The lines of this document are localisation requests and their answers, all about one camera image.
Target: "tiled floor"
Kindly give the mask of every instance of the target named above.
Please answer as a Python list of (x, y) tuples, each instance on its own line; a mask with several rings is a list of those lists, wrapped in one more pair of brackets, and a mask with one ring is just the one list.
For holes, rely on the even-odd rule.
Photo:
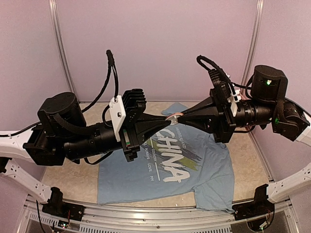
[[(148, 102), (146, 113), (159, 115), (162, 110), (168, 108), (171, 104), (171, 102)], [(187, 107), (195, 105), (195, 103), (189, 102), (182, 104)], [(89, 125), (101, 121), (102, 111), (105, 106), (104, 103), (97, 103), (85, 113)], [(227, 146), (235, 174), (234, 200), (252, 198), (255, 188), (268, 183), (268, 178), (251, 139), (248, 134), (235, 133)], [(98, 158), (99, 156), (94, 156), (89, 160), (92, 162)], [(81, 164), (77, 165), (66, 159), (63, 166), (48, 167), (42, 182), (59, 187), (66, 199), (96, 203), (98, 171), (99, 165), (91, 166), (83, 160), (81, 160)], [(168, 198), (120, 203), (119, 205), (137, 207), (195, 206), (195, 200), (194, 194), (191, 192)]]

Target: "light purple wall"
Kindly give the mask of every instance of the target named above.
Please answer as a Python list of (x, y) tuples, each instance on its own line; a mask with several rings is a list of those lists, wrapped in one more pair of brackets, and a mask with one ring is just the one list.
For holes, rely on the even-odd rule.
[[(52, 30), (48, 1), (0, 2), (0, 131), (38, 121), (44, 99), (67, 91)], [(20, 165), (34, 177), (44, 167)], [(14, 232), (27, 193), (0, 179), (0, 229)]]
[[(265, 1), (253, 65), (281, 69), (289, 85), (287, 97), (311, 112), (311, 1)], [(255, 136), (278, 181), (311, 161), (311, 149), (273, 134), (271, 127), (256, 129)], [(291, 195), (303, 232), (311, 232), (311, 188)]]
[[(256, 0), (67, 0), (58, 12), (69, 68), (81, 101), (92, 101), (115, 55), (120, 93), (147, 100), (202, 100), (212, 88), (196, 63), (205, 55), (242, 78)], [(112, 82), (102, 100), (112, 97)]]

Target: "t-shirt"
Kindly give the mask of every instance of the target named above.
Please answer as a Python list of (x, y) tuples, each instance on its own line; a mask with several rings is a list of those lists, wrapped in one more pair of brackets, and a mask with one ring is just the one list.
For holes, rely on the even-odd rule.
[[(166, 113), (185, 110), (177, 106)], [(198, 209), (232, 211), (234, 173), (228, 148), (191, 126), (171, 125), (157, 132), (140, 147), (133, 162), (128, 163), (123, 151), (117, 150), (100, 163), (99, 204), (191, 191)]]

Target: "white mounting bracket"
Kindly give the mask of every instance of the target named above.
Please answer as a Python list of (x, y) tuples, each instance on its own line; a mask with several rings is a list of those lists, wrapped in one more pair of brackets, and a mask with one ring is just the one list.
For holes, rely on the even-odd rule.
[(41, 183), (28, 174), (14, 159), (8, 161), (5, 169), (6, 172), (0, 173), (0, 177), (5, 177), (20, 184), (38, 202), (43, 204), (48, 203), (48, 199), (52, 194), (50, 186)]
[(268, 201), (276, 203), (286, 199), (295, 190), (311, 184), (311, 163), (299, 172), (267, 187)]
[[(0, 131), (0, 134), (13, 134), (16, 131)], [(18, 158), (33, 163), (34, 161), (23, 148), (23, 144), (28, 142), (33, 131), (26, 130), (16, 136), (1, 137), (0, 140), (0, 157)]]
[[(311, 123), (311, 117), (305, 114), (305, 117), (308, 122)], [(296, 139), (298, 142), (302, 142), (308, 146), (311, 146), (311, 125), (308, 126)]]
[(240, 91), (241, 91), (240, 89), (235, 90), (235, 95), (232, 95), (231, 93), (231, 96), (227, 99), (228, 102), (231, 103), (230, 109), (234, 117), (237, 115), (237, 111), (238, 111), (237, 102), (239, 102), (242, 99), (240, 95)]
[(112, 98), (109, 103), (109, 107), (110, 107), (109, 111), (110, 111), (113, 131), (115, 132), (117, 142), (120, 142), (121, 139), (120, 139), (119, 131), (126, 117), (126, 113), (125, 113), (125, 109), (124, 109), (124, 105), (122, 101), (122, 96), (118, 95), (116, 98)]

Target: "black cable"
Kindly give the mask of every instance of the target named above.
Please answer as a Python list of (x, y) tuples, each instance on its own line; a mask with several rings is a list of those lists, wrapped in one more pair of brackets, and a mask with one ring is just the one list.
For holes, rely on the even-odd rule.
[[(107, 56), (108, 56), (108, 64), (110, 64), (111, 67), (112, 67), (113, 77), (114, 77), (114, 80), (115, 80), (115, 94), (114, 94), (114, 98), (116, 98), (118, 96), (118, 94), (119, 94), (119, 78), (118, 78), (117, 68), (116, 68), (116, 65), (115, 65), (115, 61), (114, 61), (113, 55), (112, 55), (110, 50), (107, 50)], [(103, 120), (103, 123), (107, 127), (112, 127), (112, 125), (109, 125), (107, 123), (106, 119), (105, 119), (105, 115), (106, 115), (106, 112), (108, 111), (108, 109), (109, 109), (109, 105), (107, 105), (105, 107), (105, 109), (103, 110), (102, 120)]]
[(250, 96), (250, 94), (248, 93), (248, 87), (249, 85), (253, 82), (253, 77), (254, 75), (247, 81), (247, 84), (246, 84), (246, 89), (245, 89), (245, 94), (246, 96), (249, 98), (249, 99), (252, 99), (252, 97)]
[(43, 228), (43, 226), (42, 226), (42, 223), (41, 223), (41, 217), (40, 217), (40, 211), (39, 211), (39, 203), (38, 203), (37, 200), (35, 200), (35, 201), (36, 201), (36, 203), (37, 203), (38, 218), (39, 218), (39, 223), (40, 223), (41, 229), (42, 229), (42, 231), (43, 231), (44, 233), (46, 233), (45, 230), (44, 230), (44, 228)]
[(34, 124), (30, 125), (30, 126), (27, 126), (25, 129), (22, 129), (22, 130), (20, 130), (20, 131), (17, 131), (16, 133), (13, 133), (13, 134), (11, 134), (11, 135), (8, 135), (8, 134), (0, 134), (0, 137), (13, 137), (13, 136), (19, 135), (20, 133), (23, 133), (23, 132), (25, 132), (26, 130), (28, 130), (28, 129), (30, 129), (30, 128), (32, 128), (32, 127), (38, 125), (38, 124), (40, 124), (40, 121), (39, 121), (39, 122), (36, 122), (36, 123), (34, 123)]
[(111, 66), (108, 67), (108, 72), (107, 72), (107, 77), (104, 83), (104, 86), (102, 87), (100, 93), (98, 94), (98, 96), (93, 100), (92, 103), (90, 103), (87, 107), (85, 107), (82, 112), (86, 112), (88, 109), (90, 109), (91, 107), (93, 107), (94, 104), (96, 104), (96, 102), (100, 99), (100, 97), (102, 97), (104, 91), (106, 90), (108, 83), (109, 83), (109, 79), (110, 79), (110, 74), (111, 74)]
[(252, 89), (251, 87), (243, 86), (243, 85), (240, 85), (240, 84), (237, 84), (237, 83), (232, 83), (232, 84), (237, 86), (237, 87), (239, 87), (239, 88), (248, 89), (248, 90)]
[(95, 162), (91, 163), (87, 158), (84, 158), (84, 161), (87, 163), (87, 164), (91, 164), (91, 165), (96, 165), (96, 164), (99, 164), (102, 160), (108, 158), (108, 156), (110, 156), (112, 154), (112, 151), (111, 152), (108, 152), (107, 154), (105, 154), (102, 158), (96, 160)]
[[(210, 71), (210, 69), (209, 69), (206, 65), (204, 65), (204, 64), (201, 62), (201, 60), (207, 62), (207, 63), (210, 64), (212, 67), (214, 67), (214, 68), (220, 73), (220, 75), (221, 75), (223, 78), (225, 78), (225, 80), (227, 81), (227, 83), (228, 83), (228, 85), (229, 85), (229, 87), (230, 87), (230, 89), (231, 89), (231, 93), (232, 93), (232, 94), (235, 94), (234, 86), (233, 86), (231, 80), (229, 79), (229, 77), (227, 76), (227, 74), (223, 71), (223, 69), (221, 69), (215, 62), (213, 62), (212, 60), (208, 59), (207, 57), (204, 57), (204, 56), (202, 56), (202, 55), (198, 56), (198, 57), (196, 58), (197, 63), (199, 63), (199, 65), (202, 66), (202, 67), (203, 67), (204, 69), (206, 69), (207, 71)], [(234, 96), (234, 99), (235, 99), (235, 101), (238, 101), (238, 97), (237, 97), (237, 96)]]
[(113, 77), (115, 79), (115, 95), (114, 95), (114, 97), (116, 98), (118, 96), (118, 93), (119, 93), (119, 78), (118, 78), (116, 65), (112, 66), (112, 70), (113, 70)]
[(105, 119), (105, 115), (106, 115), (106, 112), (108, 111), (108, 109), (109, 109), (109, 105), (107, 105), (106, 107), (105, 107), (105, 109), (103, 110), (103, 114), (102, 114), (102, 120), (103, 120), (103, 123), (107, 126), (107, 127), (112, 127), (112, 125), (108, 125), (108, 123), (107, 123), (107, 121), (106, 121), (106, 119)]
[(253, 125), (250, 130), (246, 130), (246, 131), (244, 131), (244, 130), (235, 130), (234, 133), (249, 133), (249, 132), (252, 132), (254, 130), (254, 128), (255, 128), (255, 125)]

